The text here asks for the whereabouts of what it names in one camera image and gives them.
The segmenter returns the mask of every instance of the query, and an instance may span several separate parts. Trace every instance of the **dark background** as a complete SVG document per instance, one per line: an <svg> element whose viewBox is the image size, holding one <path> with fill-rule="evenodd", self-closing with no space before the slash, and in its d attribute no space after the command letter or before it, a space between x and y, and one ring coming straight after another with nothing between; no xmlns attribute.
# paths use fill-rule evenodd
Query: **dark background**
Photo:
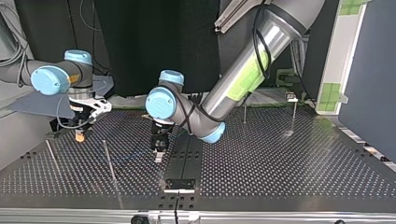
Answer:
<svg viewBox="0 0 396 224"><path fill-rule="evenodd" d="M115 93L121 96L147 94L163 69L184 74L184 92L210 91L250 39L256 12L250 10L228 33L217 36L213 23L230 0L84 0L82 16L95 31L82 22L81 0L15 3L36 60L56 63L68 49L87 50L95 74L108 75L111 67ZM338 0L326 2L311 33L304 83L314 98L337 5ZM262 86L273 86L276 70L291 67L287 48Z"/></svg>

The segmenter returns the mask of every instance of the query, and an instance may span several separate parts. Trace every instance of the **white bracket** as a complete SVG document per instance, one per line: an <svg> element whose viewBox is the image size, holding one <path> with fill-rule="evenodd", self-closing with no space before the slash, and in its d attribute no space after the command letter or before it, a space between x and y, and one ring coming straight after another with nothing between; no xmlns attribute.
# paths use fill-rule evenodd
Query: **white bracket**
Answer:
<svg viewBox="0 0 396 224"><path fill-rule="evenodd" d="M90 119L93 119L93 122L97 121L101 116L110 112L112 109L111 103L105 99L90 98L86 100L76 100L69 98L69 100L77 104L91 107L93 111L91 112Z"/></svg>
<svg viewBox="0 0 396 224"><path fill-rule="evenodd" d="M342 104L347 104L348 101L349 101L349 98L347 98L347 96L345 96L344 94L340 93L340 97L338 98L338 102L340 102Z"/></svg>
<svg viewBox="0 0 396 224"><path fill-rule="evenodd" d="M219 18L215 21L215 32L225 34L249 10L263 0L232 0Z"/></svg>

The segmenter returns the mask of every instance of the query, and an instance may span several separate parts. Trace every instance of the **sticker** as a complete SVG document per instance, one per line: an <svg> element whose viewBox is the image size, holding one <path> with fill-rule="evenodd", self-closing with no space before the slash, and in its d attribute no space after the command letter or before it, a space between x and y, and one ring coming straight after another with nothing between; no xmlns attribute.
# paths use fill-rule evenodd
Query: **sticker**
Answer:
<svg viewBox="0 0 396 224"><path fill-rule="evenodd" d="M68 80L69 80L69 83L77 82L79 80L79 74L70 76Z"/></svg>
<svg viewBox="0 0 396 224"><path fill-rule="evenodd" d="M268 55L265 51L260 54L262 65L267 69ZM248 91L254 91L264 81L256 54L253 53L238 74L238 78L232 84L227 96L235 101L240 101Z"/></svg>
<svg viewBox="0 0 396 224"><path fill-rule="evenodd" d="M82 112L82 111L84 110L83 107L77 107L77 106L73 106L73 105L70 105L70 108L71 108L72 110L78 111L78 112Z"/></svg>

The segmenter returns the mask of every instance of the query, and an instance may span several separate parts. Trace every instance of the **green label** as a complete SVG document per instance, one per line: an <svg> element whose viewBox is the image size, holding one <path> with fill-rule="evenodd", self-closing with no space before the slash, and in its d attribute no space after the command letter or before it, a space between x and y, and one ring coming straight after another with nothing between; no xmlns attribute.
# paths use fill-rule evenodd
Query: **green label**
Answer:
<svg viewBox="0 0 396 224"><path fill-rule="evenodd" d="M260 54L262 65L267 69L268 55L265 51ZM264 81L256 54L252 54L238 74L238 78L227 92L227 96L240 101L248 91L254 91Z"/></svg>

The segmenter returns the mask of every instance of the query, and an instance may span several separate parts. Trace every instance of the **black curtain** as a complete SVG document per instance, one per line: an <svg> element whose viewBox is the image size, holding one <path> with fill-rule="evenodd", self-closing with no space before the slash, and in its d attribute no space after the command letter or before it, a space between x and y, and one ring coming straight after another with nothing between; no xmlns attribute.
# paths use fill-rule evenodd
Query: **black curtain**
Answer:
<svg viewBox="0 0 396 224"><path fill-rule="evenodd" d="M147 94L163 69L184 74L184 92L210 91L219 79L217 0L95 0L121 96Z"/></svg>

